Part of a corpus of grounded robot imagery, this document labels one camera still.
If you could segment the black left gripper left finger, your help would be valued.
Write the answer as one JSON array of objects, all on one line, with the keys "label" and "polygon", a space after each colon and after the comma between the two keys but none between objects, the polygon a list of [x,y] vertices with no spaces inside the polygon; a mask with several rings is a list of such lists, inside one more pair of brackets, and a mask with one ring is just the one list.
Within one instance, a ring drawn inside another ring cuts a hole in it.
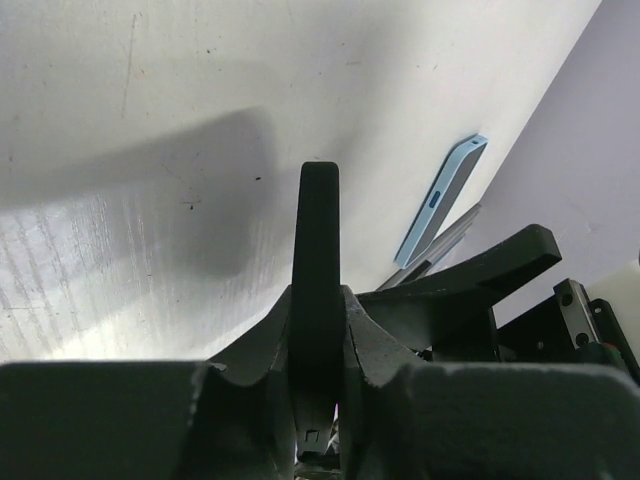
[{"label": "black left gripper left finger", "polygon": [[267,316],[200,361],[9,363],[5,479],[290,479],[287,289]]}]

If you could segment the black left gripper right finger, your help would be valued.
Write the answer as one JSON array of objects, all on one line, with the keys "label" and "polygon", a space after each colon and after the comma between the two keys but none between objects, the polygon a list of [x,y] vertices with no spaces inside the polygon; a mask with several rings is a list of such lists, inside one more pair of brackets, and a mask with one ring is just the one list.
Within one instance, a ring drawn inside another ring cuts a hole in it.
[{"label": "black left gripper right finger", "polygon": [[[414,353],[461,338],[512,291],[509,283],[410,283],[345,293],[344,478],[638,477],[639,389],[625,372],[487,362],[468,351],[427,362]],[[420,339],[410,315],[435,332]]]}]

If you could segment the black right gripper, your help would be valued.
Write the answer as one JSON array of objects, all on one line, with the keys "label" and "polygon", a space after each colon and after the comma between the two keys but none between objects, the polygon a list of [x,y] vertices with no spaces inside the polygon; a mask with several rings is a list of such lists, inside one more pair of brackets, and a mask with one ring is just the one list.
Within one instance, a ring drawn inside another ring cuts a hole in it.
[{"label": "black right gripper", "polygon": [[[531,224],[448,269],[358,301],[381,328],[425,350],[517,291],[562,259],[551,230]],[[639,363],[611,304],[565,279],[551,297],[497,330],[502,359],[520,363],[597,364],[637,373]]]}]

